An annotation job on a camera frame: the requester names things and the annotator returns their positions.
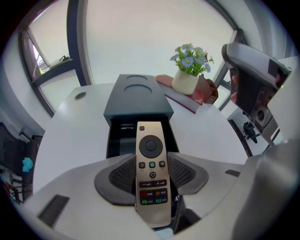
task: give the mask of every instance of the tabletop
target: tabletop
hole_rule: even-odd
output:
[[[37,154],[33,193],[64,172],[104,160],[109,126],[103,112],[113,83],[74,89],[53,116]],[[86,96],[74,97],[85,91]],[[244,164],[247,155],[235,131],[213,105],[193,114],[167,98],[174,114],[170,125],[180,153],[227,163]]]

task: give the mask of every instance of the flower pot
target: flower pot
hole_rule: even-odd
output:
[[[183,94],[192,95],[197,83],[198,77],[187,74],[178,69],[172,81],[172,88]]]

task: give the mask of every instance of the potted plant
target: potted plant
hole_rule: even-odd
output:
[[[175,61],[178,71],[172,81],[172,87],[183,94],[192,95],[198,83],[198,75],[210,72],[209,62],[214,63],[213,58],[207,59],[207,52],[200,47],[184,44],[175,49],[176,54],[170,61]]]

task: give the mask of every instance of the red book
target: red book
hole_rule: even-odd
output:
[[[185,95],[172,88],[173,78],[168,75],[154,76],[165,95],[193,113],[196,113],[199,105],[203,104],[203,94],[195,89],[192,95]]]

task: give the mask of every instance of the remote control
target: remote control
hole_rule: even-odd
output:
[[[138,122],[136,132],[136,206],[152,228],[171,222],[171,191],[165,138],[160,122]]]

